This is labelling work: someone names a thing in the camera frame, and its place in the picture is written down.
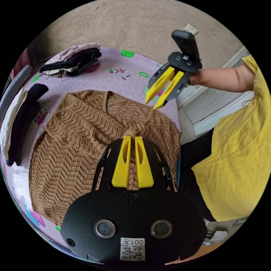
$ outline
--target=person's arm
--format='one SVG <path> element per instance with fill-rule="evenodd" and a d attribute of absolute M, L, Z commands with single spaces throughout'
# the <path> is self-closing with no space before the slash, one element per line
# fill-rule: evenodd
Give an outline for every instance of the person's arm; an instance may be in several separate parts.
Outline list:
<path fill-rule="evenodd" d="M 229 92 L 253 90 L 255 73 L 246 65 L 236 68 L 199 70 L 190 76 L 190 85 L 201 85 L 208 88 Z"/>

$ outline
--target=black folded garment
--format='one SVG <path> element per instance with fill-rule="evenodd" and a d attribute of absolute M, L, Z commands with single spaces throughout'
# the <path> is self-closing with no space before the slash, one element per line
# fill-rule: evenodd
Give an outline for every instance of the black folded garment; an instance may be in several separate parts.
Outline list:
<path fill-rule="evenodd" d="M 48 91 L 48 87 L 42 84 L 34 84 L 28 91 L 27 98 L 21 105 L 12 125 L 10 148 L 8 150 L 7 166 L 12 166 L 15 162 L 17 166 L 21 164 L 21 149 L 31 124 L 41 107 L 37 100 Z"/>
<path fill-rule="evenodd" d="M 78 68 L 73 70 L 72 72 L 66 71 L 66 70 L 59 70 L 58 73 L 54 73 L 54 74 L 50 74 L 51 76 L 53 75 L 57 75 L 58 77 L 61 75 L 66 75 L 66 76 L 70 76 L 70 77 L 75 77 L 80 75 L 83 70 L 85 70 L 86 68 L 88 68 L 89 66 L 91 66 L 92 64 L 94 64 L 96 61 L 98 61 L 98 59 L 92 59 L 91 61 L 87 62 L 87 63 L 80 63 L 78 65 Z"/>
<path fill-rule="evenodd" d="M 58 69 L 70 69 L 78 65 L 85 65 L 95 58 L 99 58 L 102 55 L 98 48 L 90 48 L 78 52 L 71 56 L 67 61 L 58 61 L 52 64 L 46 64 L 40 69 L 40 73 L 44 71 L 58 70 Z"/>

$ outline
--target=brown knit sweater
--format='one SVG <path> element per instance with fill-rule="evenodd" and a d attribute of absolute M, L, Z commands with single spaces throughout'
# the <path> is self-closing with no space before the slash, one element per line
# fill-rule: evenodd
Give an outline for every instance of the brown knit sweater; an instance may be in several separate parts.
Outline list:
<path fill-rule="evenodd" d="M 33 209 L 61 226 L 71 203 L 90 191 L 106 146 L 126 135 L 143 136 L 159 146 L 175 185 L 181 133 L 169 118 L 112 92 L 68 93 L 34 146 L 29 168 Z M 132 145 L 129 189 L 133 190 L 135 169 Z"/>

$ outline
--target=yellow shirt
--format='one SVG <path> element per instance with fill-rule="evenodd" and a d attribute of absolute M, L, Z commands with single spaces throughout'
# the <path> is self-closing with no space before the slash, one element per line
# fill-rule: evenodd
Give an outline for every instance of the yellow shirt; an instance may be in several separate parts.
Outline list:
<path fill-rule="evenodd" d="M 218 121 L 211 155 L 192 168 L 217 221 L 249 216 L 271 173 L 271 96 L 253 57 L 243 61 L 255 73 L 254 97 Z"/>

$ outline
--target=person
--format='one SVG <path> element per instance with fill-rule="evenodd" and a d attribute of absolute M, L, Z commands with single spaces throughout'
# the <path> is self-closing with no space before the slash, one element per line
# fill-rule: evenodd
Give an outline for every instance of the person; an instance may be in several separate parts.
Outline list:
<path fill-rule="evenodd" d="M 190 85 L 254 91 L 249 103 L 182 145 L 179 192 L 209 221 L 248 217 L 271 173 L 271 96 L 254 58 L 235 68 L 199 70 Z"/>

